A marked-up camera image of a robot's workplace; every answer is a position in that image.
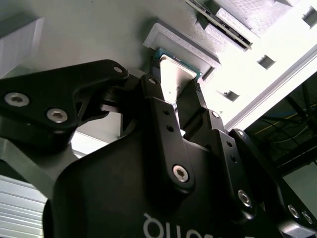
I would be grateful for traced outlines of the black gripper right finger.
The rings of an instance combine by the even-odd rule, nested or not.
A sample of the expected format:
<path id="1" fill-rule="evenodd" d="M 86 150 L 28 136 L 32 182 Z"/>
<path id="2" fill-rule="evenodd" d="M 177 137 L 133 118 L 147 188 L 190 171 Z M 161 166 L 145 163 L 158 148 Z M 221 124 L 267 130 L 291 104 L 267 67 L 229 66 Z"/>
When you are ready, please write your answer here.
<path id="1" fill-rule="evenodd" d="M 245 132 L 224 128 L 197 82 L 180 93 L 177 108 L 186 140 L 211 152 L 213 194 L 223 218 L 239 225 L 259 221 L 259 232 L 272 227 L 288 238 L 316 236 L 314 215 Z"/>

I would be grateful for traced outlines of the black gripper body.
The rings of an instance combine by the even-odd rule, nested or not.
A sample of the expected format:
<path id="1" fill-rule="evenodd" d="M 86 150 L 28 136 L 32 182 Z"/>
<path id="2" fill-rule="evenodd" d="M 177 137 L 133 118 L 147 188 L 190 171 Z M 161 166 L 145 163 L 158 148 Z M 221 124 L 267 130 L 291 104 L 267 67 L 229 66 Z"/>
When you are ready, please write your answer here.
<path id="1" fill-rule="evenodd" d="M 156 184 L 142 133 L 132 133 L 72 163 L 43 213 L 47 238 L 279 238 L 263 211 L 231 222 L 218 205 L 205 148 L 185 142 L 196 187 L 179 199 Z"/>

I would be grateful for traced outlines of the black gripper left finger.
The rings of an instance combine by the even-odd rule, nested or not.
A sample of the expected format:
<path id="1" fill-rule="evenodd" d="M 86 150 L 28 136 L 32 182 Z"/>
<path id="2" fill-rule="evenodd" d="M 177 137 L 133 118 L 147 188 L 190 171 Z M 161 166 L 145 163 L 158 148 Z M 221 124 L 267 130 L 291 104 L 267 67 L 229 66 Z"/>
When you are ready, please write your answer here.
<path id="1" fill-rule="evenodd" d="M 119 110 L 130 134 L 141 132 L 156 184 L 182 199 L 196 181 L 172 105 L 151 75 L 136 78 L 100 60 L 3 79 L 0 159 L 49 200 L 61 173 L 78 161 L 70 149 L 76 129 Z"/>

